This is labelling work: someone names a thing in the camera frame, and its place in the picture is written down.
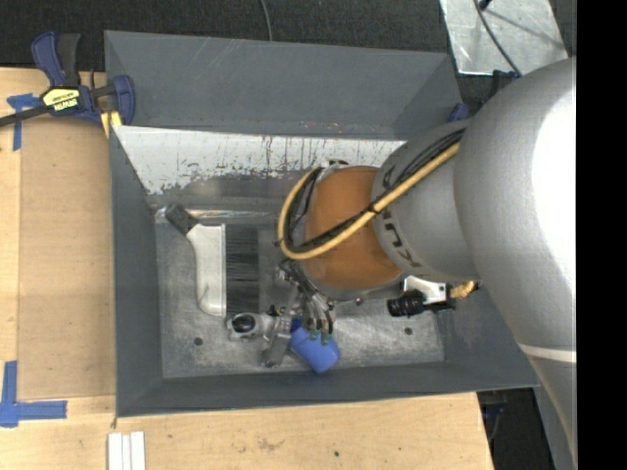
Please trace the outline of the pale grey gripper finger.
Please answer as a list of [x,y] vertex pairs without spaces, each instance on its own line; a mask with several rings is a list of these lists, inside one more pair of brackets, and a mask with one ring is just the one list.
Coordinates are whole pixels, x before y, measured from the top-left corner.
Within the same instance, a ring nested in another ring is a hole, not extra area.
[[284,355],[286,355],[291,340],[292,319],[290,317],[279,317],[267,341],[267,349],[263,353],[263,365],[265,367],[280,366]]

